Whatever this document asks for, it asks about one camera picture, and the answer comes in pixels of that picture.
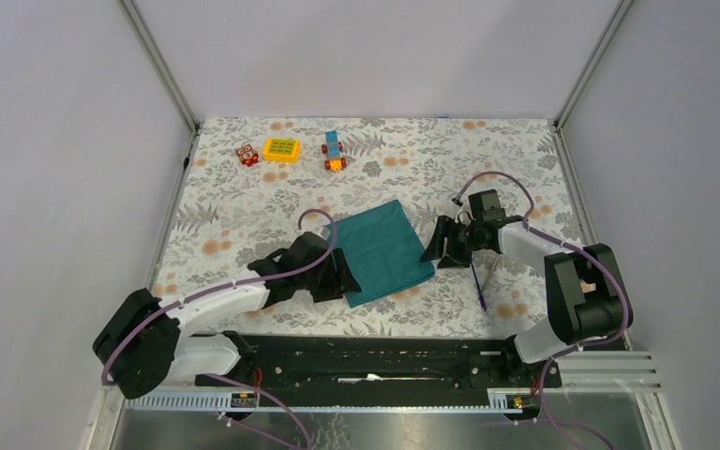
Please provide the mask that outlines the teal cloth napkin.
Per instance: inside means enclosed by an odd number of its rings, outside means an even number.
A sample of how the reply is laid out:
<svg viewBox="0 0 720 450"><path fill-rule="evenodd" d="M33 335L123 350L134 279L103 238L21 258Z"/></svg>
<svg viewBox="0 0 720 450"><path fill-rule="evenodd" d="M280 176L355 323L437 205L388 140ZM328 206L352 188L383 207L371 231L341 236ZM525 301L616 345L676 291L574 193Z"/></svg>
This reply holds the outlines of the teal cloth napkin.
<svg viewBox="0 0 720 450"><path fill-rule="evenodd" d="M401 202L393 200L337 222L337 247L362 287L347 293L358 308L399 293L435 276L431 262L420 262L425 250Z"/></svg>

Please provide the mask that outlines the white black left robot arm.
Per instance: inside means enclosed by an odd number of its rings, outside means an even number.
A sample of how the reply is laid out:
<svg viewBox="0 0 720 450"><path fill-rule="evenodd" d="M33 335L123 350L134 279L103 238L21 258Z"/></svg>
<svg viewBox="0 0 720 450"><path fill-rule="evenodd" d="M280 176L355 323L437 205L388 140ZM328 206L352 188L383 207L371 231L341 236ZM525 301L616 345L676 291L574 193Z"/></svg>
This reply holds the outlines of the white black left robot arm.
<svg viewBox="0 0 720 450"><path fill-rule="evenodd" d="M206 374L240 385L252 376L253 361L224 334L203 330L218 322L270 308L299 291L314 302L336 300L362 288L342 249L305 232L290 247L248 264L238 277L192 294L156 297L132 292L95 338L92 349L103 376L129 399L165 382Z"/></svg>

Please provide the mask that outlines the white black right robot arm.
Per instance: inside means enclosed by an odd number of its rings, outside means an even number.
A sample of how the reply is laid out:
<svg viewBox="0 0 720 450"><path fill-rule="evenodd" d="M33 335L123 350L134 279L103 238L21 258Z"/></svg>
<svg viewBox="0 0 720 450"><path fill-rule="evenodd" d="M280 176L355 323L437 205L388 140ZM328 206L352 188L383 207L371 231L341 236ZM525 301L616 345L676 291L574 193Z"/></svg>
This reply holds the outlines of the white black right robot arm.
<svg viewBox="0 0 720 450"><path fill-rule="evenodd" d="M547 316L508 339L503 379L522 386L537 363L571 348L620 336L633 321L613 251L605 244L578 247L509 216L496 190L469 198L470 219L440 216L424 253L439 268L471 266L478 250L492 250L531 267L546 282Z"/></svg>

